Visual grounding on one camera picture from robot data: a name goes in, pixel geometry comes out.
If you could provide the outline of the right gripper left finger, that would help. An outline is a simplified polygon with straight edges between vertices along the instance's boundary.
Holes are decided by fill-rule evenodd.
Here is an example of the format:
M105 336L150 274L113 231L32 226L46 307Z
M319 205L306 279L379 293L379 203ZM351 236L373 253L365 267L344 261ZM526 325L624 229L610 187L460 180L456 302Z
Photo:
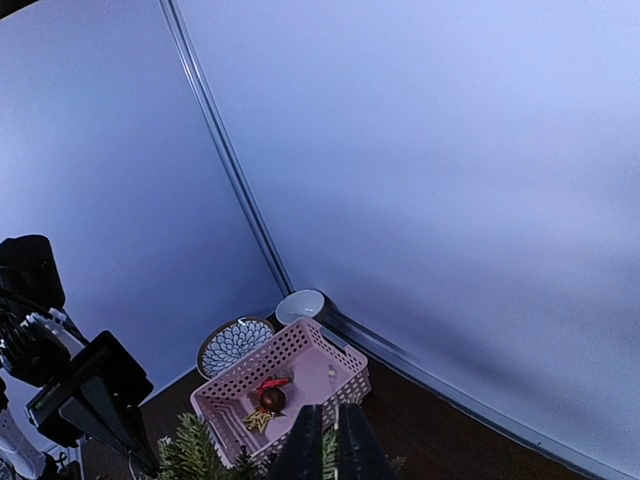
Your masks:
M267 478L269 480L321 479L322 433L322 406L302 407Z

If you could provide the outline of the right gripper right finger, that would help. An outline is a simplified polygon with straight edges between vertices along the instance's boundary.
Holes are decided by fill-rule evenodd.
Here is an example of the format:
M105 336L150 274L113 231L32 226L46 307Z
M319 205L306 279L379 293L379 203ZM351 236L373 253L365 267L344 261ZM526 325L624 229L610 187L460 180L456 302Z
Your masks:
M392 480L395 473L360 405L345 403L338 410L337 478Z

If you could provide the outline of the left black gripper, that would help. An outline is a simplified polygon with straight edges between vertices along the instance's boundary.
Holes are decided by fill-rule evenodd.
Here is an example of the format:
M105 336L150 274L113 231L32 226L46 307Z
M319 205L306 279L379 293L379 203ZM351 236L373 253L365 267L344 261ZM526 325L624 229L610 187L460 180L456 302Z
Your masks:
M109 331L101 332L26 406L49 440L74 446L84 435L110 447L138 473L159 474L140 404L152 392L146 371Z

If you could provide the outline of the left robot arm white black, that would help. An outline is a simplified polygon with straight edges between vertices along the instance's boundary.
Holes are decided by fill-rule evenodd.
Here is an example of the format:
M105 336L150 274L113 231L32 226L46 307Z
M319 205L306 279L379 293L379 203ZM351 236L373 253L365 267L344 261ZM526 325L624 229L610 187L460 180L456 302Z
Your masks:
M31 234L1 243L1 366L34 388L25 405L39 434L61 447L94 439L155 478L140 405L153 385L109 331L87 339L65 310L49 239Z

